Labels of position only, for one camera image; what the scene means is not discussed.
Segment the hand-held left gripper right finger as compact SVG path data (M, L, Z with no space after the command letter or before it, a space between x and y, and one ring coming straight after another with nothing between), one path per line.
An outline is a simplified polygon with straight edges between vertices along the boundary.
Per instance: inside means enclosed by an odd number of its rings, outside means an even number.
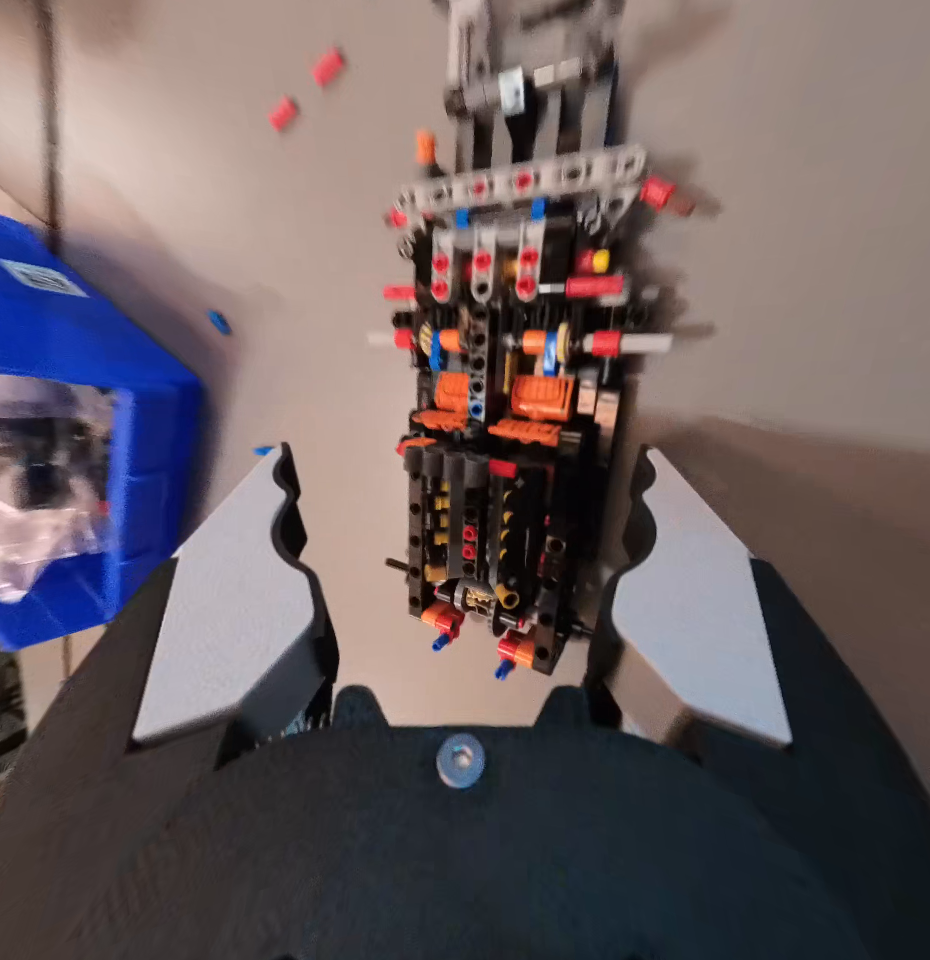
M705 722L788 747L753 555L654 447L639 451L623 545L585 675L601 722L659 744Z

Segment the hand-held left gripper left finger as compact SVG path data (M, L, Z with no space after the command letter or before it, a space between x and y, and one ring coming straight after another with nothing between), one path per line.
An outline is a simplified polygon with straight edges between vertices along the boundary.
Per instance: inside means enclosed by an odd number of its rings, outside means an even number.
M325 726L339 650L284 442L174 555L132 738L156 745L213 723L263 744Z

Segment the multicoloured lego model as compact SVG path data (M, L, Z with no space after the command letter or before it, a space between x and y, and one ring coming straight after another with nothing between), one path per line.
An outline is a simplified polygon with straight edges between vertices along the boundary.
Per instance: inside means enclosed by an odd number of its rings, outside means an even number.
M548 676L587 639L581 569L602 539L634 357L665 353L661 292L631 227L693 196L617 129L625 2L435 2L447 19L449 165L416 135L418 179L386 222L410 282L383 295L415 376L407 476L411 618L434 652L480 621L495 678Z

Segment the clear plastic parts bag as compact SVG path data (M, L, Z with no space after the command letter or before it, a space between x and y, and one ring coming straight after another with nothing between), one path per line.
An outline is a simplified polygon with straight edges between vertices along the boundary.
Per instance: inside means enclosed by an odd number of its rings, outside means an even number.
M60 560L118 545L108 486L113 390L0 374L0 603Z

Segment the blue storage bin white label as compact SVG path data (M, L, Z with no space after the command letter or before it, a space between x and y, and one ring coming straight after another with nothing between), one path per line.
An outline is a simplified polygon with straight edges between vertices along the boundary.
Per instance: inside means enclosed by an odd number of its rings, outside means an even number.
M116 535L51 563L0 602L15 652L107 623L178 547L195 467L199 378L90 288L24 223L0 215L0 375L105 388L113 400L106 502Z

